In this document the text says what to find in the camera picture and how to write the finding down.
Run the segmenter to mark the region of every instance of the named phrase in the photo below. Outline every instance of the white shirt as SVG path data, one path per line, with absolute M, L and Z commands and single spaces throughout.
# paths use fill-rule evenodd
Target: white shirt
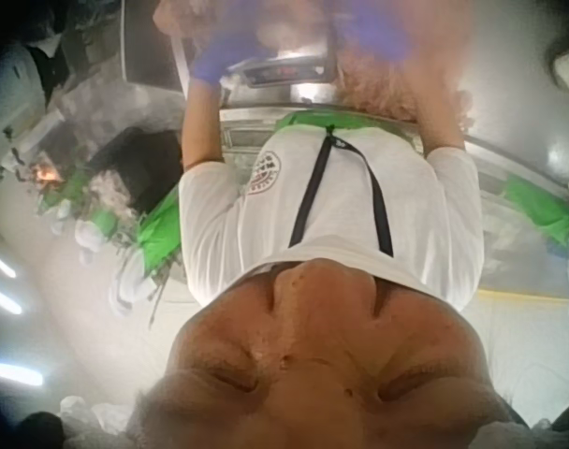
M 364 154 L 380 183 L 394 258 L 378 250 L 364 162 L 336 148 L 303 242 L 288 248 L 326 136 L 318 127 L 288 126 L 262 149 L 242 195 L 234 168 L 226 164 L 201 164 L 182 176 L 182 255 L 194 297 L 207 305 L 267 266 L 328 258 L 461 310 L 472 299 L 484 264 L 474 161 L 453 148 L 424 159 L 405 140 L 378 128 L 334 134 Z

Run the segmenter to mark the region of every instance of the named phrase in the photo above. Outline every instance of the blue glove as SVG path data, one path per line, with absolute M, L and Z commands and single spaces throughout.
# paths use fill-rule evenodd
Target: blue glove
M 374 0 L 344 0 L 336 28 L 344 41 L 385 61 L 399 62 L 410 51 L 409 37 Z
M 210 45 L 194 61 L 191 75 L 218 84 L 226 70 L 247 59 L 266 59 L 274 52 L 262 47 L 255 35 L 257 0 L 235 0 L 218 23 Z

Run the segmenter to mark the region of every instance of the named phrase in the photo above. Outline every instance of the shirt logo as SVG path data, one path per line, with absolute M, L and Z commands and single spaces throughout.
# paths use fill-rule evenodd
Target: shirt logo
M 247 187 L 247 195 L 266 192 L 278 179 L 281 172 L 281 160 L 273 152 L 265 152 L 255 163 L 254 172 Z

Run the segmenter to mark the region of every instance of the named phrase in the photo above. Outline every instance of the black strap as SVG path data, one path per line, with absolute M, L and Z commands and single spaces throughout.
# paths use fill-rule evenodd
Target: black strap
M 299 207 L 299 213 L 295 221 L 295 226 L 293 227 L 293 234 L 291 236 L 289 247 L 295 246 L 303 240 L 305 227 L 310 216 L 310 211 L 312 210 L 312 205 L 315 201 L 315 196 L 317 195 L 322 179 L 324 178 L 324 172 L 326 171 L 326 165 L 330 157 L 330 150 L 334 146 L 340 150 L 347 150 L 361 156 L 361 159 L 366 165 L 366 168 L 370 173 L 370 181 L 372 183 L 372 203 L 376 233 L 378 235 L 378 246 L 381 252 L 393 257 L 393 243 L 390 236 L 390 228 L 388 226 L 387 208 L 385 206 L 385 199 L 382 195 L 380 184 L 374 176 L 372 169 L 370 168 L 370 164 L 368 164 L 368 160 L 363 153 L 341 138 L 334 137 L 332 135 L 333 130 L 333 127 L 327 128 L 327 136 L 322 143 L 322 148 L 320 149 L 320 153 L 315 161 L 314 172 L 312 173 L 307 190 L 305 191 L 305 196 L 303 197 Z
M 326 164 L 330 158 L 330 150 L 332 150 L 333 130 L 333 127 L 329 127 L 326 130 L 327 135 L 324 139 L 324 142 L 322 142 L 322 148 L 320 149 L 318 158 L 315 160 L 314 172 L 312 173 L 310 182 L 307 184 L 305 195 L 303 196 L 303 200 L 299 206 L 299 213 L 297 214 L 297 220 L 295 220 L 295 226 L 293 227 L 293 234 L 291 236 L 289 248 L 300 244 L 303 240 L 307 219 L 310 216 L 310 211 L 314 205 L 315 196 L 317 195 L 320 184 L 322 183 L 322 178 L 324 178 Z

